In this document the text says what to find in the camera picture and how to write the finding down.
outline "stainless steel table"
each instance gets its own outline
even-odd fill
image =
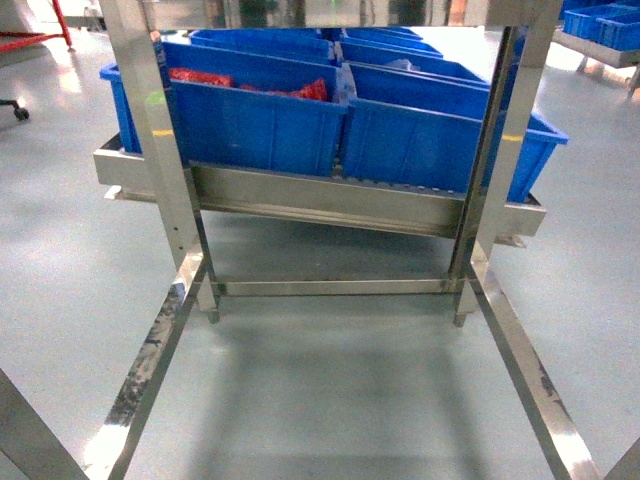
[[[454,322],[460,327],[479,303],[555,477],[602,478],[489,262],[496,239],[533,234],[544,215],[534,199],[524,206],[505,204],[505,200],[560,0],[345,0],[339,4],[330,0],[103,0],[101,4],[145,155],[143,159],[121,154],[118,139],[113,139],[95,154],[100,181],[119,185],[111,190],[113,198],[158,204],[178,273],[104,426],[87,448],[90,455],[83,467],[73,462],[9,379],[0,376],[0,391],[10,399],[9,408],[0,408],[0,449],[30,479],[124,477],[196,295],[200,309],[216,322],[218,303],[227,295],[417,293],[454,295]],[[162,95],[171,86],[160,67],[159,30],[387,25],[504,28],[466,196],[349,179],[192,168],[181,157]],[[495,162],[488,161],[496,151]],[[251,189],[255,193],[248,196],[234,193],[249,185],[261,188]],[[337,206],[330,195],[346,204]],[[455,245],[449,272],[440,278],[220,282],[201,220],[204,208],[439,235],[455,238]],[[636,442],[606,478],[640,478],[635,468],[639,457],[640,442]]]
[[[578,53],[584,55],[578,71],[584,71],[587,66],[587,60],[593,58],[600,63],[609,65],[613,68],[628,68],[636,67],[636,71],[629,80],[629,94],[628,97],[633,97],[633,94],[638,88],[640,88],[640,50],[620,51],[613,48],[600,45],[599,43],[586,40],[584,38],[578,38],[574,35],[564,33],[562,30],[556,30],[553,34],[553,41],[562,45],[563,47],[575,50]]]

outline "caster wheel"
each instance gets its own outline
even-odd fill
[[[29,118],[29,110],[27,110],[26,108],[16,108],[13,111],[13,113],[15,114],[16,118],[21,122]]]

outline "blue plastic crate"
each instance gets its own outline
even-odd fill
[[[361,38],[354,38],[342,35],[339,39],[341,44],[348,43],[350,45],[362,45],[364,47],[382,48],[384,50],[393,50],[394,52],[402,52],[413,55],[427,55],[432,58],[443,58],[440,52],[427,52],[426,50],[416,50],[415,48],[399,47],[397,45],[389,45],[388,43],[372,42]]]
[[[190,161],[214,162],[282,172],[328,175],[333,167],[350,76],[324,65],[227,50],[165,43],[169,67],[231,75],[236,85],[292,91],[323,78],[331,103],[238,88],[173,81],[176,136]],[[125,150],[140,153],[120,74],[103,68],[110,80]]]
[[[578,8],[595,7],[596,5],[606,5],[612,3],[611,0],[564,0],[562,2],[562,10],[560,10],[560,20],[564,20],[564,14],[567,10],[576,10]]]
[[[384,31],[380,28],[347,28],[346,37],[358,38],[371,42],[373,47],[393,45],[394,47],[410,48],[412,50],[428,52],[442,56],[442,54],[423,40],[405,38],[399,34]]]
[[[398,60],[408,60],[413,67],[419,68],[419,72],[411,71],[416,75],[436,76],[443,79],[455,80],[469,85],[487,86],[487,82],[457,62],[443,60],[442,58],[427,55],[398,52],[385,48],[367,47],[351,43],[336,42],[336,57],[339,63],[365,63],[377,65],[379,68],[391,68],[393,70],[407,71],[399,67],[390,67],[389,64]]]
[[[356,178],[465,192],[486,88],[350,65],[356,85],[340,151]],[[509,200],[523,202],[557,144],[568,138],[533,115]]]
[[[329,40],[331,42],[335,42],[336,40],[340,40],[342,38],[342,28],[321,28],[320,34],[321,38],[325,40]]]
[[[333,65],[333,44],[313,34],[313,29],[196,30],[190,37],[193,45]]]
[[[615,18],[635,10],[627,5],[600,5],[569,10],[565,12],[563,31],[576,37],[596,40],[600,33],[600,25],[597,22],[599,18]]]
[[[414,38],[422,40],[422,37],[418,35],[416,32],[414,32],[413,30],[411,30],[409,27],[387,27],[385,28],[385,30],[388,30],[391,32],[405,33],[408,35],[412,35]]]
[[[598,20],[598,43],[620,51],[640,49],[640,12]]]
[[[383,35],[391,35],[396,38],[404,38],[405,40],[413,40],[417,42],[422,42],[422,36],[418,35],[411,30],[394,30],[393,28],[375,28],[375,27],[363,27],[361,30],[368,30],[373,33],[380,33]]]

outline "gray epoxy floor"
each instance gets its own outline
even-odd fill
[[[427,35],[479,73],[495,36]],[[0,365],[72,455],[97,432],[172,278],[154,205],[108,202],[91,152],[116,131],[107,38],[0,68]],[[459,50],[458,40],[473,50]],[[640,93],[553,46],[536,108],[571,137],[534,193],[503,287],[607,471],[640,435]],[[220,274],[442,273],[451,243],[205,214]],[[226,299],[194,312],[127,478],[546,479],[486,324],[447,297]],[[0,456],[0,477],[21,478]]]

